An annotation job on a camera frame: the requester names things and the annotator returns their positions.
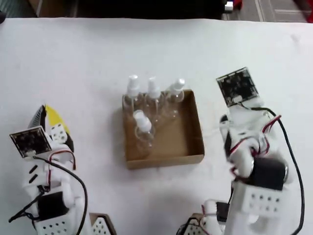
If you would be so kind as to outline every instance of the yellow part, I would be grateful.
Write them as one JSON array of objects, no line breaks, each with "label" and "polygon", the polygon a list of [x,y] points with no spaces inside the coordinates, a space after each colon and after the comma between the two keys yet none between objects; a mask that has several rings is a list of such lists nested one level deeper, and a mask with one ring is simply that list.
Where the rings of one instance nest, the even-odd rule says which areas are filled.
[{"label": "yellow part", "polygon": [[48,120],[49,120],[50,126],[54,126],[56,124],[61,123],[64,126],[65,131],[69,134],[69,129],[65,125],[64,121],[62,120],[62,118],[60,117],[58,112],[55,111],[54,109],[52,109],[48,105],[45,105],[45,110],[46,110],[47,115],[48,115]]}]

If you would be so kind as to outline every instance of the black wire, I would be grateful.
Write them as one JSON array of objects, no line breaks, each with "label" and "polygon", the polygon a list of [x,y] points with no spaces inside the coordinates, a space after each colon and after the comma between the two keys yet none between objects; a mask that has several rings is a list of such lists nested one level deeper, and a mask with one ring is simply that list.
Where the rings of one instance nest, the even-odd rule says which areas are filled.
[{"label": "black wire", "polygon": [[61,169],[61,170],[65,171],[66,173],[68,173],[72,177],[74,177],[82,185],[83,190],[84,190],[84,195],[85,195],[85,206],[84,206],[83,217],[82,217],[82,220],[80,222],[80,225],[79,225],[77,233],[76,233],[76,235],[79,235],[80,232],[82,231],[84,223],[85,223],[85,219],[86,219],[86,215],[87,215],[87,207],[88,207],[88,195],[87,195],[87,189],[86,189],[86,186],[85,186],[84,182],[77,175],[75,175],[73,172],[71,172],[70,170],[68,170],[68,169],[66,169],[66,168],[64,168],[64,167],[62,167],[62,166],[60,166],[58,164],[50,162],[50,161],[48,161],[47,159],[44,159],[44,158],[34,157],[34,159],[42,160],[42,161],[46,162],[47,164],[49,164],[51,166],[54,166],[54,167],[56,167],[58,169]]},{"label": "black wire", "polygon": [[[241,105],[245,109],[250,109],[250,110],[254,110],[254,111],[268,111],[273,116],[276,116],[276,113],[274,113],[269,108],[261,108],[261,107],[260,108],[248,108],[248,107],[244,106],[242,103],[240,103],[239,105]],[[296,161],[296,159],[295,159],[295,157],[293,155],[293,151],[292,151],[291,145],[289,143],[287,132],[286,132],[285,127],[284,127],[284,125],[283,125],[283,123],[281,122],[280,119],[278,119],[278,123],[279,123],[279,125],[280,125],[280,127],[281,127],[281,129],[283,131],[283,134],[284,134],[284,137],[285,137],[285,140],[286,140],[286,144],[287,144],[288,150],[290,152],[290,156],[291,156],[292,162],[293,162],[293,164],[295,166],[295,169],[297,171],[297,175],[298,175],[298,179],[299,179],[299,185],[300,185],[300,192],[301,192],[301,215],[300,215],[300,222],[299,222],[298,228],[291,234],[291,235],[296,235],[296,234],[298,234],[301,231],[301,229],[303,227],[303,224],[304,224],[304,212],[305,212],[304,188],[303,188],[303,182],[302,182],[300,169],[299,169],[297,161]]]},{"label": "black wire", "polygon": [[9,219],[9,223],[11,223],[13,220],[16,220],[20,217],[23,217],[23,216],[27,216],[27,213],[25,212],[28,208],[31,207],[31,205],[33,205],[34,203],[36,203],[43,195],[44,195],[44,190],[43,189],[40,189],[40,194],[34,199],[32,200],[29,204],[27,204],[23,209],[21,209],[19,212],[17,212],[14,216],[12,216],[10,219]]}]

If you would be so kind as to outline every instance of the red object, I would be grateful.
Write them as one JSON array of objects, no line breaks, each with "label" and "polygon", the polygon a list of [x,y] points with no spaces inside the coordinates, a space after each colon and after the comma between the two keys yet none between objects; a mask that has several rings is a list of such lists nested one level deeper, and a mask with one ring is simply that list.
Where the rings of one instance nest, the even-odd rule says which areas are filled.
[{"label": "red object", "polygon": [[238,8],[239,10],[241,10],[241,8],[243,7],[243,0],[234,0],[233,6],[234,8]]},{"label": "red object", "polygon": [[311,6],[311,10],[312,10],[312,13],[308,18],[308,22],[313,23],[313,0],[308,0],[308,1],[309,1],[310,6]]}]

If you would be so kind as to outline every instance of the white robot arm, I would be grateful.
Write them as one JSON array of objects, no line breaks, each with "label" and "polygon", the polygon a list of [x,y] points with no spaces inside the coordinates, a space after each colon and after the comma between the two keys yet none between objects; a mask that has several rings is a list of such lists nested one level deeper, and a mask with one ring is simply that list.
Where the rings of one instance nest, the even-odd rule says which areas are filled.
[{"label": "white robot arm", "polygon": [[[197,226],[201,228],[199,234],[206,235],[286,234],[282,229],[290,193],[285,185],[294,178],[271,129],[275,122],[283,129],[300,183],[301,218],[292,235],[298,234],[304,218],[303,183],[281,116],[262,107],[247,68],[217,81],[229,108],[229,115],[221,118],[220,131],[226,159],[233,164],[232,195],[228,203],[207,200],[202,206],[203,216],[194,225],[187,224],[181,234],[192,234]],[[258,217],[253,223],[249,221],[252,215]]]}]

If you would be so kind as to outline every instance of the table surface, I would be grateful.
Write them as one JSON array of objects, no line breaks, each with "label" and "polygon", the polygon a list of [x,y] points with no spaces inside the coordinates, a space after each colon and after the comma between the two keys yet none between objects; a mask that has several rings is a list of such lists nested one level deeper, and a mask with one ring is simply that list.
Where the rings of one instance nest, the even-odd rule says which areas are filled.
[{"label": "table surface", "polygon": [[[193,212],[201,211],[206,199],[227,200],[232,177],[218,130],[227,108],[215,79],[245,66],[266,105],[282,115],[307,199],[300,234],[310,234],[312,38],[313,25],[306,23],[7,19],[0,25],[3,234],[35,234],[26,218],[7,222],[29,202],[21,187],[24,162],[8,134],[25,129],[45,103],[71,131],[90,212],[109,214],[119,235],[173,235]],[[200,164],[126,169],[120,108],[128,75],[134,73],[143,91],[151,76],[157,76],[162,89],[184,77],[194,90],[205,145]],[[290,188],[286,234],[296,228],[300,215],[298,182]]]}]

